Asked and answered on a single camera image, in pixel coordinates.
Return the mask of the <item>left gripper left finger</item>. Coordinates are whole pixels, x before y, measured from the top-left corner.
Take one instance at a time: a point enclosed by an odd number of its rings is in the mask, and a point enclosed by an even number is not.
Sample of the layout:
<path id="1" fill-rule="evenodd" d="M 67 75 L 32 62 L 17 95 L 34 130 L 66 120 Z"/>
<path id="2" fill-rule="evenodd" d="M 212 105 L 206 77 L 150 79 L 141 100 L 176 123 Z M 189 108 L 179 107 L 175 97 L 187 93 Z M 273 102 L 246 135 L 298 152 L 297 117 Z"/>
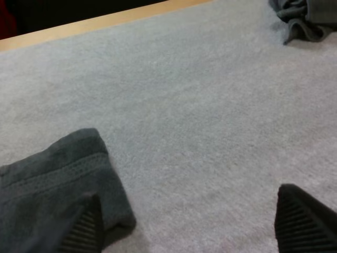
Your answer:
<path id="1" fill-rule="evenodd" d="M 100 198 L 84 195 L 62 214 L 63 231 L 57 252 L 101 252 L 104 226 Z"/>

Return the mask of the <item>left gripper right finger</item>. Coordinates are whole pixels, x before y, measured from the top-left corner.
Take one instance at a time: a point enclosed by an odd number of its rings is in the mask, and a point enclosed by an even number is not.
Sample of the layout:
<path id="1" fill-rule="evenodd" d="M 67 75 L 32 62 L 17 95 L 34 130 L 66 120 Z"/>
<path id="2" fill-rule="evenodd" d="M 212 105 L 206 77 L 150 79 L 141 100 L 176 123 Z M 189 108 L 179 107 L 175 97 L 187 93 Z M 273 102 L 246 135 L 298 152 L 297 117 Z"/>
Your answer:
<path id="1" fill-rule="evenodd" d="M 294 184 L 279 187 L 274 231 L 279 252 L 336 252 L 336 212 Z"/>

